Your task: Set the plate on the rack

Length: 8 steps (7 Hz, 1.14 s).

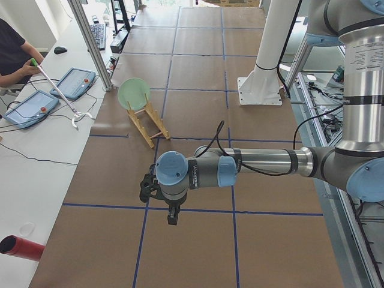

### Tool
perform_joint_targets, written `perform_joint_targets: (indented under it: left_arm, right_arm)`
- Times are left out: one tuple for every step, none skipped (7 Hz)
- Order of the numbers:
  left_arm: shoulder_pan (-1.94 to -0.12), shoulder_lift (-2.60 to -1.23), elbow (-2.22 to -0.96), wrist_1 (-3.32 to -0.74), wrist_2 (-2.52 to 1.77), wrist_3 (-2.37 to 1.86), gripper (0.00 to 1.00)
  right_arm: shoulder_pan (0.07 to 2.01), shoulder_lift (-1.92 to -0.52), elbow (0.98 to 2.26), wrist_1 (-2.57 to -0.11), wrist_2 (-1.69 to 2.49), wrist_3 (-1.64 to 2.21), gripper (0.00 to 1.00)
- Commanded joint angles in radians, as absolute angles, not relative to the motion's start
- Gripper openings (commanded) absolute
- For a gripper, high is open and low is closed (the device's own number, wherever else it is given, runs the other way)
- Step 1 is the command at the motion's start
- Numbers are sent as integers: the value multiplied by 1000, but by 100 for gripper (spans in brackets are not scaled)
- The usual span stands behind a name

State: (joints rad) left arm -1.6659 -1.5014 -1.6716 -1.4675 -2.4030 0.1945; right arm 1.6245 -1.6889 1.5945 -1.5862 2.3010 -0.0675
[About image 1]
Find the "person's hand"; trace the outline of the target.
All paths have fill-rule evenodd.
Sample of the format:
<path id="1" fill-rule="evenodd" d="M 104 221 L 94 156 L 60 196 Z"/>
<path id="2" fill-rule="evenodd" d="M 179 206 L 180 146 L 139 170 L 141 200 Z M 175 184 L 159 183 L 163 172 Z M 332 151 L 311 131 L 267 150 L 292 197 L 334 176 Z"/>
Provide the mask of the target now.
<path id="1" fill-rule="evenodd" d="M 32 64 L 31 60 L 28 60 L 24 63 L 23 67 L 21 68 L 21 72 L 23 76 L 31 76 L 38 74 L 40 71 L 36 66 Z"/>

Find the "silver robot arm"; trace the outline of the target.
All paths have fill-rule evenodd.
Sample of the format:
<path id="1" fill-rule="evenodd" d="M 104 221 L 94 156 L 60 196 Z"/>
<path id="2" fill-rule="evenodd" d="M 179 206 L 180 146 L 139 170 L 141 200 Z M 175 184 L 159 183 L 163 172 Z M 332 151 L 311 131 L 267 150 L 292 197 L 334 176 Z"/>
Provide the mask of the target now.
<path id="1" fill-rule="evenodd" d="M 188 190 L 234 185 L 239 173 L 298 173 L 363 202 L 383 200 L 383 2 L 313 1 L 307 38 L 332 37 L 346 48 L 343 134 L 334 147 L 235 149 L 201 146 L 193 157 L 162 154 L 141 182 L 140 199 L 165 201 L 175 225 Z"/>

